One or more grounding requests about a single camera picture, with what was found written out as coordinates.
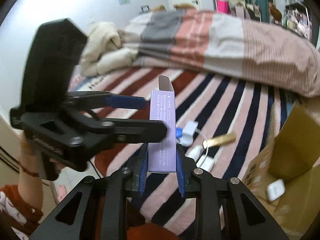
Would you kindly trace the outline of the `person's left forearm red sleeve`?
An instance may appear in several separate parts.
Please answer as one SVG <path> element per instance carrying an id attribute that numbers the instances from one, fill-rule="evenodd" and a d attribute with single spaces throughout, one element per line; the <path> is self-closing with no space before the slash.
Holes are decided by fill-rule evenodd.
<path id="1" fill-rule="evenodd" d="M 29 239 L 43 216 L 40 176 L 25 168 L 17 185 L 1 188 L 1 239 Z"/>

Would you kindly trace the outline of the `person's left hand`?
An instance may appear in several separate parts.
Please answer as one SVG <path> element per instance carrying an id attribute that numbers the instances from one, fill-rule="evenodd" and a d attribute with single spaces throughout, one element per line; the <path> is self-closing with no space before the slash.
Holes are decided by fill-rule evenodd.
<path id="1" fill-rule="evenodd" d="M 37 167 L 37 153 L 27 142 L 27 139 L 24 135 L 24 132 L 20 134 L 19 137 L 20 140 L 20 154 L 19 154 L 19 162 L 20 164 L 25 167 L 28 171 L 37 173 L 38 167 Z"/>

